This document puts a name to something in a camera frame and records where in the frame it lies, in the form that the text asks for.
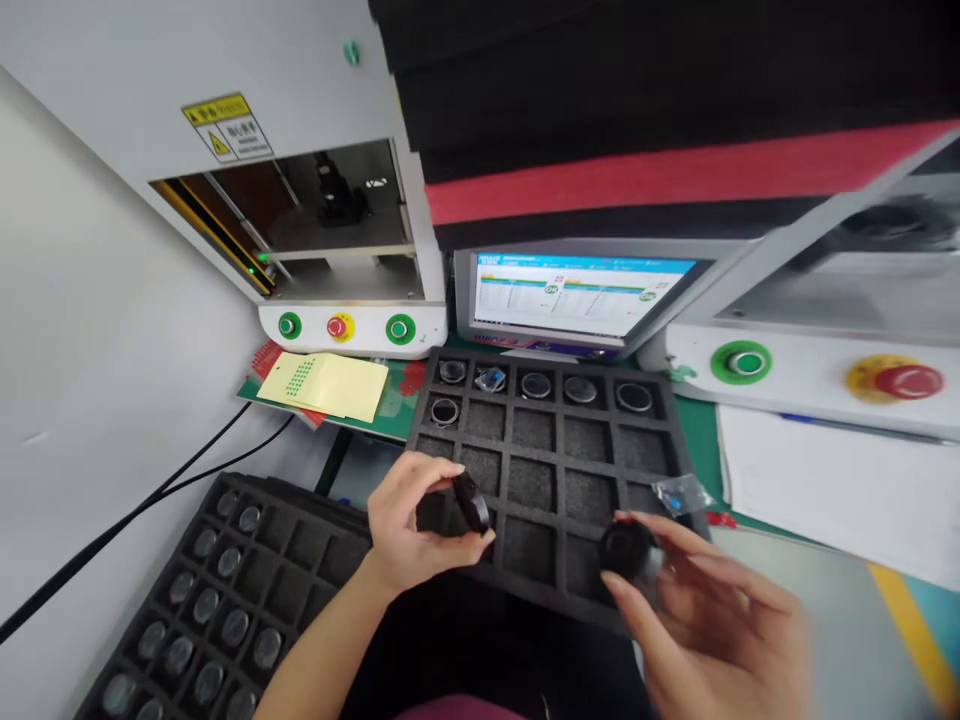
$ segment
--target black foam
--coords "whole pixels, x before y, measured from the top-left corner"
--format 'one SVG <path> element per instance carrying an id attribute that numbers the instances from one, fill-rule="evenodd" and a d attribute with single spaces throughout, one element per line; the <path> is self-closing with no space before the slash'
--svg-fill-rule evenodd
<path id="1" fill-rule="evenodd" d="M 467 381 L 447 385 L 444 360 L 467 364 Z M 496 393 L 473 383 L 482 369 L 507 374 Z M 546 375 L 552 391 L 526 399 L 520 379 Z M 578 404 L 564 395 L 566 378 L 588 378 L 597 397 Z M 484 561 L 463 572 L 558 612 L 624 632 L 600 582 L 596 542 L 616 509 L 669 516 L 650 484 L 693 471 L 673 392 L 665 378 L 623 368 L 575 366 L 448 348 L 434 349 L 407 449 L 463 463 L 490 508 L 497 541 Z M 617 406 L 625 382 L 645 387 L 653 406 L 642 413 Z M 439 427 L 429 398 L 452 398 L 460 417 Z M 681 518 L 709 538 L 703 513 Z M 466 524 L 449 493 L 427 496 L 417 510 L 421 529 L 461 535 Z"/>
<path id="2" fill-rule="evenodd" d="M 227 492 L 236 493 L 238 502 L 228 517 L 222 517 L 217 502 Z M 238 520 L 250 505 L 260 509 L 260 522 L 251 532 L 243 532 Z M 213 551 L 203 558 L 194 544 L 205 529 L 218 537 Z M 217 563 L 231 547 L 241 551 L 242 559 L 236 572 L 224 578 Z M 241 690 L 252 691 L 259 699 L 300 633 L 350 578 L 369 548 L 362 513 L 281 481 L 220 475 L 76 717 L 109 720 L 102 707 L 103 693 L 118 673 L 137 686 L 126 711 L 117 716 L 123 720 L 136 718 L 154 698 L 163 705 L 164 718 L 176 720 L 222 720 L 230 698 Z M 170 584 L 182 572 L 191 573 L 195 581 L 185 601 L 172 603 Z M 208 588 L 217 592 L 219 603 L 209 620 L 198 622 L 193 608 Z M 222 631 L 226 617 L 236 609 L 247 614 L 249 626 L 240 643 L 231 647 Z M 159 652 L 143 658 L 138 652 L 140 638 L 157 621 L 166 627 L 166 635 Z M 264 669 L 254 661 L 254 648 L 260 633 L 270 629 L 280 634 L 282 643 L 274 665 Z M 164 660 L 180 637 L 190 640 L 194 649 L 183 674 L 170 677 Z M 223 682 L 213 701 L 201 705 L 195 683 L 208 662 L 223 668 Z"/>

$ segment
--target yellow paper pad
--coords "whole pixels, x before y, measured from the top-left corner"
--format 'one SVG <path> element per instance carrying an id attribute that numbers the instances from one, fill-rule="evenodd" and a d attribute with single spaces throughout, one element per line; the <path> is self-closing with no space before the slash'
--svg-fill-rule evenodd
<path id="1" fill-rule="evenodd" d="M 366 360 L 281 353 L 257 397 L 369 423 L 386 380 L 386 366 Z"/>

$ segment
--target monitor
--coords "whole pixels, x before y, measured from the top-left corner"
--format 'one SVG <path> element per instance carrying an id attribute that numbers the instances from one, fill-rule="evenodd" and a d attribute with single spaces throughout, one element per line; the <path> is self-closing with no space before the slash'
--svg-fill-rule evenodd
<path id="1" fill-rule="evenodd" d="M 510 348 L 616 358 L 747 244 L 569 238 L 458 250 L 458 333 Z"/>
<path id="2" fill-rule="evenodd" d="M 473 319 L 624 338 L 694 260 L 477 253 Z"/>

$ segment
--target black fabric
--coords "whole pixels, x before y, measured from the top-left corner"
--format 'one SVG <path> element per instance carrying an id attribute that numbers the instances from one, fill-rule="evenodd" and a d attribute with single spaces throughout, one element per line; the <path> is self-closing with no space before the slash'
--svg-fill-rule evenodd
<path id="1" fill-rule="evenodd" d="M 643 720 L 650 702 L 624 637 L 446 573 L 387 612 L 341 718 L 388 720 L 462 693 L 540 720 Z"/>
<path id="2" fill-rule="evenodd" d="M 953 0 L 438 4 L 380 25 L 428 182 L 960 114 Z"/>
<path id="3" fill-rule="evenodd" d="M 370 0 L 370 14 L 390 72 L 399 74 L 548 28 L 602 2 L 611 0 Z"/>
<path id="4" fill-rule="evenodd" d="M 738 200 L 573 210 L 436 225 L 443 252 L 562 237 L 736 240 L 790 225 L 826 197 Z"/>

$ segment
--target white machine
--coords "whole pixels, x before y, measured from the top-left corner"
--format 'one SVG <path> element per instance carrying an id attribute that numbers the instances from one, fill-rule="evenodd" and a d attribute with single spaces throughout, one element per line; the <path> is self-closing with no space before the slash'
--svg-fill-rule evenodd
<path id="1" fill-rule="evenodd" d="M 758 239 L 564 238 L 458 250 L 460 337 L 616 361 Z"/>
<path id="2" fill-rule="evenodd" d="M 0 16 L 0 65 L 257 303 L 271 339 L 397 358 L 444 342 L 422 169 L 365 2 Z"/>
<path id="3" fill-rule="evenodd" d="M 771 233 L 641 348 L 641 366 L 693 398 L 960 441 L 957 137 Z M 879 221 L 862 213 L 877 207 Z M 841 223 L 874 252 L 807 262 Z M 933 231 L 935 247 L 904 251 Z"/>

